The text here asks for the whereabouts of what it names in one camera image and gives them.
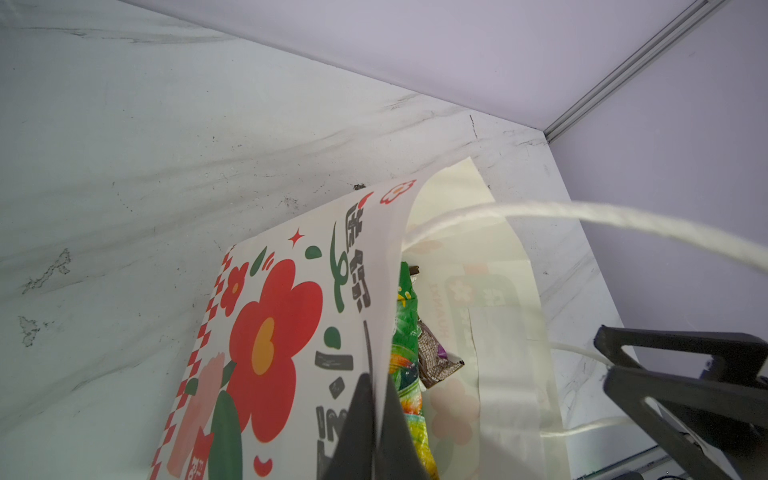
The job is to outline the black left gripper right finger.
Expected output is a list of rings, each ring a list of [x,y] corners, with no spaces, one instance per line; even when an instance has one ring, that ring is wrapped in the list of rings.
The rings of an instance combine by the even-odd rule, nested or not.
[[[376,447],[376,478],[390,480],[426,480],[397,390],[391,378],[387,379],[381,433]]]

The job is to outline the white flowered paper bag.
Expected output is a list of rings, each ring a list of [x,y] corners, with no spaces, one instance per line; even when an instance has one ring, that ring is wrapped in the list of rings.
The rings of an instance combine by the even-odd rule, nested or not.
[[[323,479],[369,374],[376,478],[401,262],[418,267],[420,319],[465,362],[421,383],[439,478],[568,477],[548,336],[513,217],[638,230],[767,267],[764,246],[682,219],[498,203],[468,159],[348,194],[226,253],[150,477]]]

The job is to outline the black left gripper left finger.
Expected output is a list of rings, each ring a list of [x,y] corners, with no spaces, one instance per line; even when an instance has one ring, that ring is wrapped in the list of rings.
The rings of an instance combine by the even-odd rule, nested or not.
[[[369,374],[358,380],[339,443],[323,479],[368,480],[373,473],[375,407]]]

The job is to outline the brown chocolate bar wrapper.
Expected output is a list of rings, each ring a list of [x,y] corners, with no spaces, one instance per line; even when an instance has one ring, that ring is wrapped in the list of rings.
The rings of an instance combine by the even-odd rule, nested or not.
[[[419,380],[426,389],[446,380],[460,370],[465,362],[450,354],[418,313],[418,298],[413,287],[413,277],[419,273],[417,266],[401,263],[399,293],[400,345],[404,349],[404,372],[400,388]]]

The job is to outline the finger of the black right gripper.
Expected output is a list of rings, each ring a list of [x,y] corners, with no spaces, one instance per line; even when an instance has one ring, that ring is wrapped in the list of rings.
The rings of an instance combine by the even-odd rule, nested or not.
[[[625,346],[710,355],[728,366],[762,366],[767,343],[745,333],[658,331],[601,326],[595,348],[618,366],[640,366],[626,354]]]
[[[693,479],[767,477],[767,383],[613,367],[605,394]]]

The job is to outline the green yellow Fox's candy bag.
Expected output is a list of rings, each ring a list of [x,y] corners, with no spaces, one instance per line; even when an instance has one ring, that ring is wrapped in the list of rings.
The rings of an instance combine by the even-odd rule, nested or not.
[[[410,267],[407,262],[401,262],[389,374],[397,390],[416,455],[428,478],[439,479],[423,415],[418,358],[421,330],[418,321],[418,298],[413,289]]]

